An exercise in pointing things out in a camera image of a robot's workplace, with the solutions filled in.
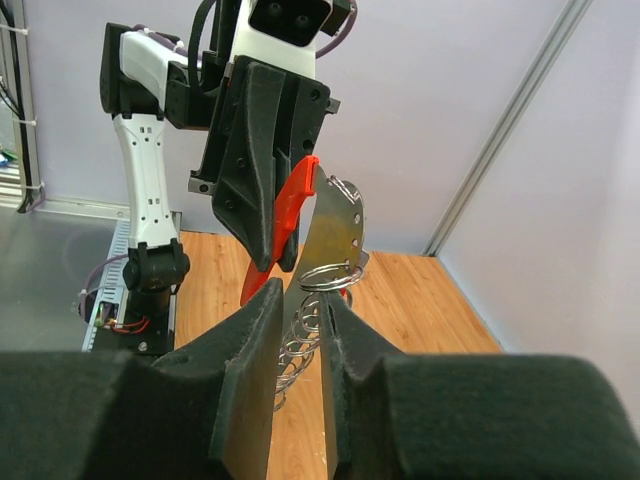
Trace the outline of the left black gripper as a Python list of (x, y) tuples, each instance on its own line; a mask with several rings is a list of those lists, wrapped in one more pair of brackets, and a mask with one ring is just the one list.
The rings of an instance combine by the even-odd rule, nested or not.
[(264, 271), (293, 270), (299, 215), (311, 195), (313, 154), (337, 100), (324, 83), (237, 57), (215, 103), (197, 179), (211, 183), (212, 211)]

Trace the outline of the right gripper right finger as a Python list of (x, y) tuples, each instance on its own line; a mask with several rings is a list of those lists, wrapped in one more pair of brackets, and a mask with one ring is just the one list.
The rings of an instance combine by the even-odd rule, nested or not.
[(571, 356), (409, 354), (320, 298), (331, 479), (635, 479), (614, 388)]

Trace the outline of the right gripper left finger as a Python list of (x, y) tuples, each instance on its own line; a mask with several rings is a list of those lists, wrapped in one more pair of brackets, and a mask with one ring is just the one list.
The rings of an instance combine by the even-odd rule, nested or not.
[(1, 357), (5, 479), (262, 479), (283, 320), (270, 279), (147, 362), (124, 351)]

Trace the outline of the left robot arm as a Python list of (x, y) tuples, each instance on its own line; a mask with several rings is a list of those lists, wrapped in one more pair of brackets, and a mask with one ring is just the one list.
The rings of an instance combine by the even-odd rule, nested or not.
[(143, 28), (106, 26), (100, 72), (103, 109), (113, 121), (130, 202), (128, 298), (110, 330), (142, 355), (172, 347), (170, 303), (190, 269), (169, 206), (167, 125), (208, 138), (191, 186), (209, 196), (222, 225), (254, 267), (290, 269), (295, 233), (277, 230), (277, 200), (294, 168), (313, 152), (332, 102), (315, 77), (311, 40), (220, 21), (208, 51), (186, 54)]

